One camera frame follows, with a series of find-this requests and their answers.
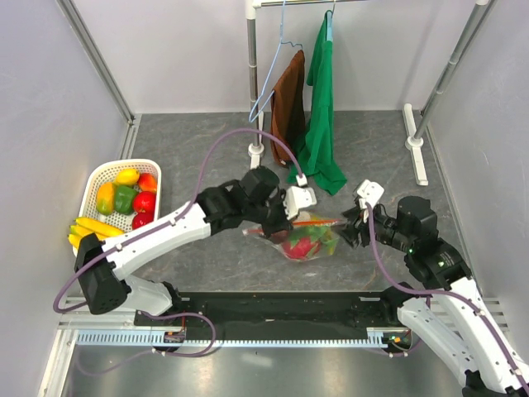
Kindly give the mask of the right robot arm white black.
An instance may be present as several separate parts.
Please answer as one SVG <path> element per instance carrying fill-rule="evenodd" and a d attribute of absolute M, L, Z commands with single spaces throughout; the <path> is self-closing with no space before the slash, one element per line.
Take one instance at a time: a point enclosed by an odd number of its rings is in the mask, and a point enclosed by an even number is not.
<path fill-rule="evenodd" d="M 343 213 L 341 235 L 370 247 L 381 272 L 383 244 L 404 254 L 414 289 L 390 280 L 380 319 L 402 324 L 424 342 L 458 380 L 464 396 L 526 396 L 528 364 L 515 352 L 488 310 L 463 256 L 439 236 L 430 200 L 407 196 L 390 217 L 376 199 L 357 196 Z"/>

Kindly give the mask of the red dragon fruit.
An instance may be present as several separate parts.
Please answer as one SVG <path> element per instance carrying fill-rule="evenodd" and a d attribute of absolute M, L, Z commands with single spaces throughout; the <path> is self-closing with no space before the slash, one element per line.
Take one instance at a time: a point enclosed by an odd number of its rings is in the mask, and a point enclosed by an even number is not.
<path fill-rule="evenodd" d="M 312 259 L 322 249 L 326 232 L 324 226 L 294 228 L 281 243 L 283 254 L 293 261 Z"/>

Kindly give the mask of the white radish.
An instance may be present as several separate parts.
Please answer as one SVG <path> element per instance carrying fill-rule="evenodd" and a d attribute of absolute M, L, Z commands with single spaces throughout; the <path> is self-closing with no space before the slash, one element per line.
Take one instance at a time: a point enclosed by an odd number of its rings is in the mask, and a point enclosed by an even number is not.
<path fill-rule="evenodd" d="M 311 222 L 316 220 L 317 218 L 308 211 L 301 211 L 298 217 L 296 218 L 296 222 Z"/>

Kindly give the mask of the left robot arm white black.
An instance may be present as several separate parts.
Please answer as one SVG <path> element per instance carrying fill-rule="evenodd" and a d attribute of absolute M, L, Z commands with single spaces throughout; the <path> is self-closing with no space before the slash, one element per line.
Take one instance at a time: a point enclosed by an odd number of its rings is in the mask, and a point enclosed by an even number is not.
<path fill-rule="evenodd" d="M 164 325 L 178 322 L 179 296 L 167 282 L 155 283 L 133 274 L 143 265 L 178 247 L 235 229 L 244 221 L 258 223 L 267 236 L 291 227 L 286 189 L 279 177 L 260 166 L 242 179 L 204 189 L 192 203 L 128 235 L 101 241 L 92 233 L 80 240 L 75 269 L 94 315 L 119 307 L 147 312 Z"/>

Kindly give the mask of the clear zip top bag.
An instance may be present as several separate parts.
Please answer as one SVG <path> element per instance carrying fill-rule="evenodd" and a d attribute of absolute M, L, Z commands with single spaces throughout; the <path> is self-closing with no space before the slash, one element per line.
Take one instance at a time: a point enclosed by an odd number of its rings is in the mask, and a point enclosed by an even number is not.
<path fill-rule="evenodd" d="M 305 262 L 332 256 L 340 240 L 338 232 L 345 224 L 343 218 L 323 217 L 302 211 L 290 230 L 267 237 L 262 228 L 255 225 L 245 229 L 243 235 L 273 247 L 290 261 Z"/>

